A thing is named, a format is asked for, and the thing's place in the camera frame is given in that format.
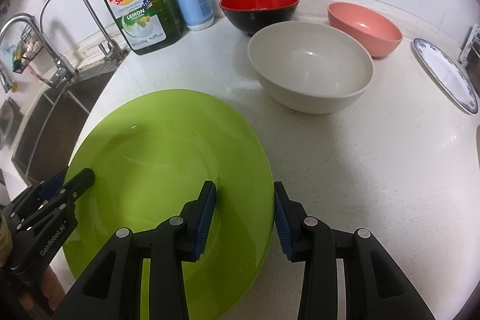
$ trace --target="pink object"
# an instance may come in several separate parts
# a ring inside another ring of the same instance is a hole
[[[328,6],[330,26],[344,31],[362,44],[372,57],[392,53],[402,42],[402,32],[384,16],[353,3]]]

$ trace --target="oval plate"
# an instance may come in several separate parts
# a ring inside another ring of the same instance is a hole
[[[477,114],[477,97],[470,81],[458,65],[440,48],[424,39],[414,39],[413,48],[433,77],[460,108],[467,113]]]
[[[183,263],[191,320],[214,320],[254,281],[273,226],[273,180],[254,131],[230,106],[190,90],[134,99],[104,118],[76,153],[66,177],[84,167],[95,184],[77,202],[78,227],[63,246],[78,277],[120,227],[155,228],[217,185],[205,253]],[[149,262],[142,276],[141,318],[148,319]]]

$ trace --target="chrome faucet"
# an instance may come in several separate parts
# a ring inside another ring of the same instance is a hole
[[[32,16],[31,14],[20,13],[10,18],[7,21],[7,23],[3,25],[3,28],[0,31],[0,43],[6,31],[13,24],[16,24],[17,22],[26,23],[32,29],[33,34],[37,36],[37,38],[42,43],[43,47],[48,52],[48,54],[53,58],[55,65],[57,66],[57,71],[55,72],[55,74],[52,76],[50,80],[42,76],[38,77],[42,82],[46,83],[52,88],[57,88],[57,86],[61,83],[61,81],[64,78],[68,81],[72,81],[77,76],[77,70],[74,68],[73,65],[70,64],[70,62],[67,60],[65,56],[63,56],[54,48],[49,38],[41,33],[37,25],[37,21],[35,20],[35,17]],[[11,88],[11,79],[10,77],[8,77],[3,67],[0,68],[0,74],[1,74],[0,83],[2,84],[3,90],[7,93]]]
[[[43,27],[42,27],[42,21],[43,21],[43,14],[45,12],[45,8],[47,5],[50,3],[51,0],[46,0],[45,3],[43,4],[42,10],[40,12],[40,31],[43,32]],[[106,49],[102,44],[99,45],[100,50],[103,52],[105,55],[105,59],[107,61],[114,62],[115,64],[120,64],[124,59],[125,59],[125,53],[123,50],[120,48],[120,46],[117,44],[117,42],[112,39],[109,34],[107,33],[107,30],[103,27],[102,23],[100,22],[100,19],[98,18],[97,14],[95,14],[95,11],[93,10],[92,5],[88,0],[83,0],[83,3],[85,3],[85,6],[87,7],[87,10],[90,12],[90,15],[92,16],[93,20],[97,24],[98,28],[102,32],[102,34],[105,36],[105,39],[107,41],[107,45],[109,47],[109,51],[107,52]]]

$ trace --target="beige bowl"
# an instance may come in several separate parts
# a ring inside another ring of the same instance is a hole
[[[288,21],[258,31],[248,44],[265,92],[291,109],[338,112],[367,89],[374,65],[366,49],[326,25]]]

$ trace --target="stainless steel sink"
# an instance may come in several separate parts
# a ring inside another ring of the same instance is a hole
[[[105,63],[40,95],[12,157],[25,180],[36,185],[68,166],[90,110],[116,68]]]

